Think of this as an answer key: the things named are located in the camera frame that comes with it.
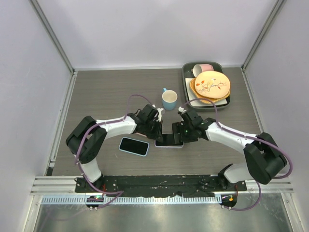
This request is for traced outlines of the purple phone case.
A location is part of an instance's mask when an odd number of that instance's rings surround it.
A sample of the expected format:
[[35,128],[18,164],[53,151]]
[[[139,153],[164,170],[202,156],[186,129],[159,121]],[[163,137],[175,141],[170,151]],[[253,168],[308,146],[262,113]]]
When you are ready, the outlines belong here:
[[184,143],[172,144],[170,142],[155,141],[154,145],[155,147],[161,147],[161,148],[180,148],[180,147],[183,147]]

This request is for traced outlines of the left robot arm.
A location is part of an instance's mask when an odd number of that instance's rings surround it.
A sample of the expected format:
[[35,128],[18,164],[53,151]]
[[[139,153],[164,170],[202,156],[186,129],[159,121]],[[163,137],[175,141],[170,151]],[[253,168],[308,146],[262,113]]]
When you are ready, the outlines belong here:
[[152,140],[162,140],[163,108],[147,104],[136,113],[110,120],[94,120],[86,116],[66,139],[66,145],[75,156],[86,187],[93,193],[103,192],[103,174],[97,155],[103,142],[124,134],[140,134]]

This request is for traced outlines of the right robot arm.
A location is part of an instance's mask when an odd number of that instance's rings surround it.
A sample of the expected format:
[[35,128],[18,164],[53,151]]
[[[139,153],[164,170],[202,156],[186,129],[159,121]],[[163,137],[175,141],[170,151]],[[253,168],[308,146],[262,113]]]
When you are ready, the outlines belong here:
[[178,135],[175,138],[183,143],[204,139],[223,144],[245,158],[241,164],[229,164],[218,173],[218,185],[224,191],[231,190],[235,184],[244,180],[255,180],[266,185],[277,178],[278,173],[287,165],[283,152],[279,151],[272,136],[268,133],[247,134],[217,122],[213,118],[203,119],[194,110],[179,107],[182,118],[174,123]]

